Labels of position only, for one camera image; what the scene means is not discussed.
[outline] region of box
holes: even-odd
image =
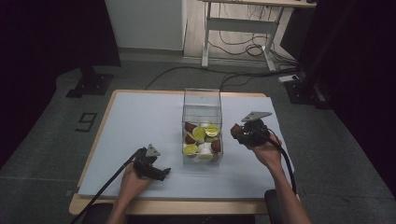
[[[223,156],[219,90],[186,88],[182,119],[183,163],[219,164]]]

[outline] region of wall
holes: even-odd
[[[119,48],[183,50],[186,0],[106,0]]]

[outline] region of white desk leg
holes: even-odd
[[[276,68],[274,66],[274,59],[272,57],[272,55],[270,54],[270,49],[271,46],[274,43],[274,38],[276,35],[276,31],[277,31],[277,27],[279,26],[279,22],[280,22],[280,18],[282,17],[282,13],[283,13],[283,7],[279,8],[279,12],[277,13],[276,19],[274,21],[274,25],[271,29],[271,34],[270,34],[270,38],[267,41],[267,44],[265,45],[265,47],[262,47],[262,51],[265,57],[265,61],[267,61],[267,65],[268,68],[270,69],[270,71],[275,71]]]
[[[209,23],[210,23],[210,10],[212,8],[212,4],[207,3],[207,15],[206,15],[206,27],[205,27],[205,41],[204,46],[202,47],[202,67],[207,68],[209,66]]]

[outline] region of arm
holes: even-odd
[[[274,135],[271,135],[271,138],[277,141]],[[312,223],[290,187],[282,168],[281,154],[277,148],[267,142],[262,146],[251,149],[256,154],[257,159],[268,168],[274,179],[283,222]]]
[[[106,224],[123,223],[129,203],[151,183],[151,180],[138,178],[134,170],[134,164],[128,164],[121,181],[120,195],[114,202]]]

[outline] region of hand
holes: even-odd
[[[137,177],[134,163],[131,162],[125,167],[125,172],[120,185],[119,199],[129,203],[139,195],[151,183],[151,178],[140,179]]]
[[[271,134],[270,138],[275,142],[279,141],[279,144],[282,145],[282,142],[276,138],[275,135]],[[270,171],[276,168],[282,169],[281,164],[281,154],[279,150],[269,142],[264,143],[263,145],[257,147],[249,147],[254,154],[256,154],[257,159],[264,164]]]

